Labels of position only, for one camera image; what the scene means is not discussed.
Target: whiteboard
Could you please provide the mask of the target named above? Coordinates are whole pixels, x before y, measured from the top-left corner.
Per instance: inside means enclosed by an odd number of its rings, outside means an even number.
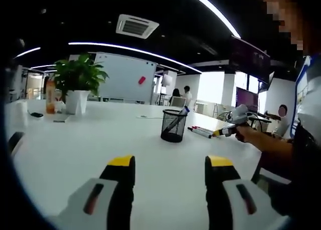
[[[99,86],[99,96],[125,100],[151,100],[156,63],[133,57],[97,53],[95,63],[103,66],[109,78]]]

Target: white table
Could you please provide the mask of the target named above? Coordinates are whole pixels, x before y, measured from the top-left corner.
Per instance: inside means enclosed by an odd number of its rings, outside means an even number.
[[[207,139],[185,130],[181,143],[160,138],[160,117],[169,107],[88,102],[86,115],[66,123],[50,118],[29,121],[14,165],[31,200],[44,216],[57,215],[68,197],[88,179],[99,177],[114,157],[136,158],[131,229],[208,229],[204,160],[231,159],[240,176],[250,179],[260,152],[235,137]],[[30,112],[44,112],[45,101],[29,100]],[[191,112],[186,126],[218,129],[217,119]],[[14,127],[8,122],[9,134]]]

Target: office chair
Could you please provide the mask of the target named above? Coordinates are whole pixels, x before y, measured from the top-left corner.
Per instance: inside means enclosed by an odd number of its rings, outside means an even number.
[[[170,106],[184,107],[186,103],[186,98],[173,96]]]

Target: ceiling light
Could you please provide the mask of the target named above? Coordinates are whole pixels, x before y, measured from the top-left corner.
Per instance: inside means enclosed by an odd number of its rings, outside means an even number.
[[[40,50],[40,47],[37,47],[37,48],[31,49],[31,50],[25,51],[25,52],[17,55],[15,58],[17,58],[17,57],[19,57],[19,56],[23,56],[23,55],[25,55],[25,54],[27,54],[27,53],[30,53],[30,52],[32,52],[32,51],[37,51],[37,50]]]
[[[56,66],[56,65],[34,66],[34,67],[31,67],[30,69],[36,69],[36,68],[42,68],[42,67],[50,67],[50,66]]]
[[[68,43],[69,45],[92,45],[92,46],[108,46],[108,47],[115,47],[115,48],[120,48],[120,49],[124,49],[124,50],[130,50],[130,51],[136,51],[136,52],[140,52],[140,53],[143,53],[143,54],[147,54],[147,55],[151,55],[151,56],[155,56],[155,57],[158,57],[158,58],[161,58],[161,59],[164,59],[164,60],[167,60],[167,61],[171,61],[171,62],[174,62],[176,64],[179,64],[181,66],[184,66],[184,67],[187,67],[189,69],[192,69],[193,71],[196,71],[198,73],[202,73],[201,71],[193,68],[193,67],[190,67],[188,65],[185,65],[181,62],[178,62],[178,61],[175,61],[175,60],[172,60],[170,58],[167,58],[167,57],[164,57],[164,56],[160,56],[160,55],[157,55],[157,54],[154,54],[154,53],[151,53],[151,52],[147,52],[147,51],[142,51],[142,50],[138,50],[138,49],[135,49],[135,48],[130,48],[130,47],[126,47],[126,46],[118,46],[118,45],[112,45],[112,44],[105,44],[105,43],[93,43],[93,42],[70,42]]]
[[[236,29],[232,26],[232,24],[228,21],[228,19],[208,0],[199,0],[203,5],[205,5],[210,11],[212,11],[230,30],[230,32],[238,38],[241,38],[239,33],[237,33]]]

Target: computer screen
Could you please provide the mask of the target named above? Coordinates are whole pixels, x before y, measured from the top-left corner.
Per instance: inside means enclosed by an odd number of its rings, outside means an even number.
[[[264,91],[268,91],[270,86],[271,86],[271,83],[272,83],[272,80],[273,80],[273,76],[274,76],[274,71],[269,75],[269,82],[266,84],[264,82],[260,82],[260,87],[259,87],[259,92],[258,93],[262,93]]]
[[[253,92],[244,90],[242,88],[236,87],[236,105],[246,105],[247,109],[250,112],[257,113],[258,112],[258,99],[259,95]]]
[[[250,43],[233,36],[229,67],[268,84],[270,56]]]

